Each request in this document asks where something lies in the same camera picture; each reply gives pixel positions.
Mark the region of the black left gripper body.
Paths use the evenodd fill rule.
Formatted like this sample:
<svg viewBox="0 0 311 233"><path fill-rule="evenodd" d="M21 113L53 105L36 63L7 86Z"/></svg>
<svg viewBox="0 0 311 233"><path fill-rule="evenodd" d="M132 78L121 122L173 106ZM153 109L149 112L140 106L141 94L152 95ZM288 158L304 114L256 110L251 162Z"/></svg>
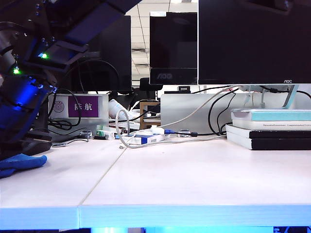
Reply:
<svg viewBox="0 0 311 233"><path fill-rule="evenodd" d="M19 142L35 120L47 95L56 91L51 74L12 75L0 86L0 150Z"/></svg>

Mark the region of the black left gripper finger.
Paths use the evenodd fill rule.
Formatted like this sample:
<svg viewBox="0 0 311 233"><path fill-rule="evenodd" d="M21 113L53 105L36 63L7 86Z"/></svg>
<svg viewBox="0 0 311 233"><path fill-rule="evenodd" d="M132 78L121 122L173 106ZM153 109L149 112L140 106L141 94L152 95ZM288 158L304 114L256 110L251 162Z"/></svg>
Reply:
<svg viewBox="0 0 311 233"><path fill-rule="evenodd" d="M50 143L52 136L46 132L27 132L24 136L24 142L28 143Z"/></svg>
<svg viewBox="0 0 311 233"><path fill-rule="evenodd" d="M44 142L26 143L22 145L21 153L30 155L30 156L37 155L37 154L49 151L51 146L52 146L51 142L49 143L44 143Z"/></svg>

